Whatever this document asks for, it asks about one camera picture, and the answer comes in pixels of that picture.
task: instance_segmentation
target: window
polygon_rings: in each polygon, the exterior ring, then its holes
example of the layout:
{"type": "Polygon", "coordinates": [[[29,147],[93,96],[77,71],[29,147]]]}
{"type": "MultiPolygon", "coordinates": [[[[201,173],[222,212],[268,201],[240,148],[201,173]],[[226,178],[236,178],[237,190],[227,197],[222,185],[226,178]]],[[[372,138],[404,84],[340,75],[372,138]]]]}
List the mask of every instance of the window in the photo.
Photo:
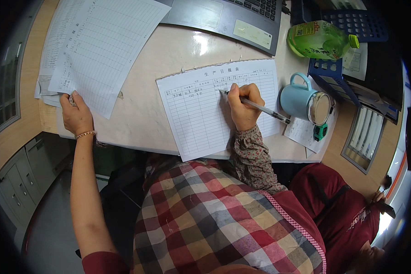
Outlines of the window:
{"type": "Polygon", "coordinates": [[[34,2],[16,24],[0,62],[0,132],[20,118],[20,70],[24,46],[42,1],[34,2]]]}
{"type": "Polygon", "coordinates": [[[384,117],[365,107],[358,110],[341,153],[367,174],[384,130],[384,117]]]}

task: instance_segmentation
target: hand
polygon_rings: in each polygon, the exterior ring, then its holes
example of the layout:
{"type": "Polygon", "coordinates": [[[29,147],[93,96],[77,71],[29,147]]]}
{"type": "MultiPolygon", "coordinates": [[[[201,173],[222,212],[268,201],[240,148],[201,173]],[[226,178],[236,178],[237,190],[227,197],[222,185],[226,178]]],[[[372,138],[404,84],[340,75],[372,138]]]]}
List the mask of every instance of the hand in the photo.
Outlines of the hand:
{"type": "Polygon", "coordinates": [[[231,118],[236,125],[236,129],[244,131],[253,128],[256,125],[257,118],[261,113],[255,107],[246,105],[241,102],[239,96],[248,96],[248,99],[261,106],[265,105],[265,101],[260,97],[259,89],[255,84],[243,85],[240,88],[233,83],[227,94],[228,103],[231,108],[231,118]]]}
{"type": "Polygon", "coordinates": [[[69,95],[63,94],[60,99],[61,107],[63,107],[64,127],[75,135],[93,130],[93,116],[90,109],[84,102],[84,99],[73,91],[73,101],[77,107],[73,107],[69,102],[69,95]]]}
{"type": "Polygon", "coordinates": [[[374,198],[372,200],[373,203],[378,202],[378,201],[386,202],[387,198],[385,197],[383,192],[380,192],[379,190],[374,194],[374,198]]]}

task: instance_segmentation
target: bottle cap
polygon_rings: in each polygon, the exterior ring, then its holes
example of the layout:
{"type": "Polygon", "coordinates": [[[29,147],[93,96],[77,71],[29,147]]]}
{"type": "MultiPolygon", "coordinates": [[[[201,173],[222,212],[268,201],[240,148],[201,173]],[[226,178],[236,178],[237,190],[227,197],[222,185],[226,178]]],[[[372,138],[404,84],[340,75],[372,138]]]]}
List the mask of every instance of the bottle cap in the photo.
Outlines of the bottle cap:
{"type": "Polygon", "coordinates": [[[358,49],[359,48],[359,41],[356,35],[349,34],[348,35],[348,42],[352,48],[358,49]]]}

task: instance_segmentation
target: orange stripe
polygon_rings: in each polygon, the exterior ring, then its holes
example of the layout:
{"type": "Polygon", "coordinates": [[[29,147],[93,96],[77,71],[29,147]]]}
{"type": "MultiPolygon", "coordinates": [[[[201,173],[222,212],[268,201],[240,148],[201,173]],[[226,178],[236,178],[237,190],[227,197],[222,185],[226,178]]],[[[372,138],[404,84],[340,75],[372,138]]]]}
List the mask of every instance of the orange stripe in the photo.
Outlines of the orange stripe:
{"type": "Polygon", "coordinates": [[[403,158],[402,158],[402,162],[400,163],[399,171],[397,172],[395,181],[393,182],[392,186],[390,187],[390,189],[389,189],[389,191],[386,195],[387,198],[390,196],[393,189],[395,189],[395,185],[399,180],[400,173],[402,173],[402,169],[403,169],[403,166],[404,166],[405,162],[406,162],[406,152],[403,153],[403,158]]]}

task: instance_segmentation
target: tape measure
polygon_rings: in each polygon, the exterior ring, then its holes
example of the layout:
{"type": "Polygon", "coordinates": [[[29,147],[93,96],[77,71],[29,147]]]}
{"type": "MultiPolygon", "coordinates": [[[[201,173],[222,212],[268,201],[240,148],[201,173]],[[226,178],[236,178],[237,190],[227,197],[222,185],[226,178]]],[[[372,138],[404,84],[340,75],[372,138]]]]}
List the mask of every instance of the tape measure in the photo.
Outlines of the tape measure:
{"type": "Polygon", "coordinates": [[[321,126],[316,125],[314,127],[314,139],[315,141],[319,142],[321,141],[321,139],[324,138],[324,136],[326,136],[327,134],[327,124],[324,123],[321,126]]]}

